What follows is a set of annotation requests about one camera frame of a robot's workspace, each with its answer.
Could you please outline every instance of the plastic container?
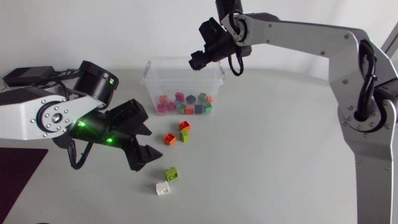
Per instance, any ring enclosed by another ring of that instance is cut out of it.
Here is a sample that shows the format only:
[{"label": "plastic container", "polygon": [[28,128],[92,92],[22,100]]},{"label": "plastic container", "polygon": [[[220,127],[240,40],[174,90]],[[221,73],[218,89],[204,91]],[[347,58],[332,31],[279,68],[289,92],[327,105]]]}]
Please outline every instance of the plastic container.
[{"label": "plastic container", "polygon": [[141,83],[147,87],[157,114],[189,116],[214,112],[218,90],[225,82],[224,70],[218,62],[194,71],[188,63],[190,59],[154,57],[148,61]]}]

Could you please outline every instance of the green block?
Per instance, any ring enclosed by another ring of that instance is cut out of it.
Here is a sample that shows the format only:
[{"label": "green block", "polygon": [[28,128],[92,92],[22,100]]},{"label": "green block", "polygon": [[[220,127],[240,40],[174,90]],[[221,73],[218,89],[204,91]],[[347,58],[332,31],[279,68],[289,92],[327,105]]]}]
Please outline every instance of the green block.
[{"label": "green block", "polygon": [[198,100],[204,102],[204,101],[206,101],[206,97],[207,97],[206,93],[200,93],[198,96]]},{"label": "green block", "polygon": [[165,171],[167,181],[173,181],[178,178],[178,171],[175,167],[171,167],[170,169]]},{"label": "green block", "polygon": [[180,131],[180,137],[182,142],[189,142],[189,134],[187,130],[181,130]]},{"label": "green block", "polygon": [[177,107],[177,111],[182,113],[182,114],[185,114],[185,105],[183,105],[183,104],[179,105]]},{"label": "green block", "polygon": [[210,103],[206,103],[203,105],[203,109],[206,113],[210,113],[213,110],[213,106]]}]

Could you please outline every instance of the toy block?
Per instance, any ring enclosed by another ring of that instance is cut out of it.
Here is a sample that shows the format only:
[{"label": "toy block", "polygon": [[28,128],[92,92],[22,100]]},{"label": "toy block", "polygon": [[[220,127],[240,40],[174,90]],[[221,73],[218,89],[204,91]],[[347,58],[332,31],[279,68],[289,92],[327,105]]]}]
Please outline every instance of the toy block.
[{"label": "toy block", "polygon": [[175,94],[175,100],[184,102],[184,101],[185,101],[184,94],[183,94],[183,93],[176,93],[176,94]]},{"label": "toy block", "polygon": [[170,169],[165,171],[167,181],[171,182],[178,178],[178,171],[175,167],[171,167]]},{"label": "toy block", "polygon": [[206,93],[200,93],[198,96],[198,100],[204,102],[204,101],[206,101],[206,97],[207,97]]},{"label": "toy block", "polygon": [[185,114],[185,105],[181,104],[177,107],[178,112]]},{"label": "toy block", "polygon": [[166,136],[163,137],[163,140],[164,140],[164,143],[166,143],[169,146],[171,146],[172,144],[174,144],[175,140],[177,140],[177,137],[175,137],[171,133],[168,133],[168,134],[166,134]]},{"label": "toy block", "polygon": [[192,95],[189,95],[186,97],[185,100],[187,101],[187,103],[194,103],[197,100],[197,98]]},{"label": "toy block", "polygon": [[212,96],[207,96],[206,97],[206,103],[212,103],[213,102],[213,97]]},{"label": "toy block", "polygon": [[159,97],[160,103],[167,103],[169,101],[169,97],[167,95],[162,95]]},{"label": "toy block", "polygon": [[210,113],[213,110],[213,107],[210,103],[206,103],[203,105],[203,109],[205,110],[206,113]]},{"label": "toy block", "polygon": [[181,130],[180,131],[180,137],[182,142],[189,142],[189,134],[187,130]]},{"label": "toy block", "polygon": [[200,114],[203,110],[203,106],[202,105],[195,105],[195,113],[196,114]]},{"label": "toy block", "polygon": [[164,113],[164,112],[166,112],[166,106],[165,106],[163,103],[158,104],[158,105],[157,105],[157,112],[159,112],[159,113]]},{"label": "toy block", "polygon": [[187,114],[194,114],[195,112],[195,110],[193,109],[193,105],[186,106],[185,111],[187,112]]},{"label": "toy block", "polygon": [[167,181],[157,183],[156,184],[156,193],[157,193],[157,195],[165,195],[165,194],[170,193],[169,183]]},{"label": "toy block", "polygon": [[180,124],[178,124],[180,126],[180,130],[189,130],[191,129],[191,126],[188,124],[187,121],[183,121]]},{"label": "toy block", "polygon": [[175,110],[175,108],[176,108],[177,106],[175,105],[175,103],[173,103],[173,102],[168,102],[167,104],[166,104],[166,108],[169,110],[169,111],[173,111],[173,110]]}]

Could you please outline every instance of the white lego brick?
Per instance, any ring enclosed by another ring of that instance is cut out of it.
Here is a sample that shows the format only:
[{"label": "white lego brick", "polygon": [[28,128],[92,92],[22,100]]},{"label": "white lego brick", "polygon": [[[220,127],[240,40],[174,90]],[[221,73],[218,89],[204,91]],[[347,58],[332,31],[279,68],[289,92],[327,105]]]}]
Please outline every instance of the white lego brick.
[{"label": "white lego brick", "polygon": [[156,192],[157,195],[169,194],[170,193],[169,183],[167,181],[157,183]]}]

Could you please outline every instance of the white tabletop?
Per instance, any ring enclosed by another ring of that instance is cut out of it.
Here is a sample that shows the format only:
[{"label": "white tabletop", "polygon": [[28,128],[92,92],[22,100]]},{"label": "white tabletop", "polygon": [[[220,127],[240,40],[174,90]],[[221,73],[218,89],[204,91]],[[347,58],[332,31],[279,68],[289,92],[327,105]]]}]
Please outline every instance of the white tabletop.
[{"label": "white tabletop", "polygon": [[[2,139],[2,147],[49,149],[4,223],[356,223],[354,155],[326,81],[226,71],[213,115],[158,116],[142,70],[112,72],[121,82],[109,108],[138,100],[152,131],[138,141],[163,157],[134,172],[121,149],[95,144],[74,170],[52,141]],[[190,141],[165,145],[185,120]],[[180,177],[158,196],[170,167]]]}]

